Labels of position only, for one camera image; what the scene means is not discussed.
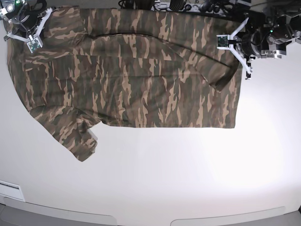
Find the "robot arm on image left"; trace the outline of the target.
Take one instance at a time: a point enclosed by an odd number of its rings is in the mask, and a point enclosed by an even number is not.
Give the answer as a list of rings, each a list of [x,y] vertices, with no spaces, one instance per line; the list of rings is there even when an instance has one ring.
[[[36,1],[35,5],[39,4],[41,8],[36,9],[26,0],[2,0],[0,2],[0,18],[15,26],[15,29],[4,36],[5,41],[16,39],[27,43],[33,42],[40,36],[54,9],[48,8],[45,0]]]

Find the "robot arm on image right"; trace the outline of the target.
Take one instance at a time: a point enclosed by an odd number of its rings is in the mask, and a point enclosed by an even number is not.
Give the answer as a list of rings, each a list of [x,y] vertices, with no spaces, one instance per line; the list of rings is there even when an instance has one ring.
[[[245,20],[230,35],[233,54],[251,79],[252,61],[255,59],[281,59],[286,56],[287,45],[301,41],[301,9],[274,9],[267,15],[245,13]]]

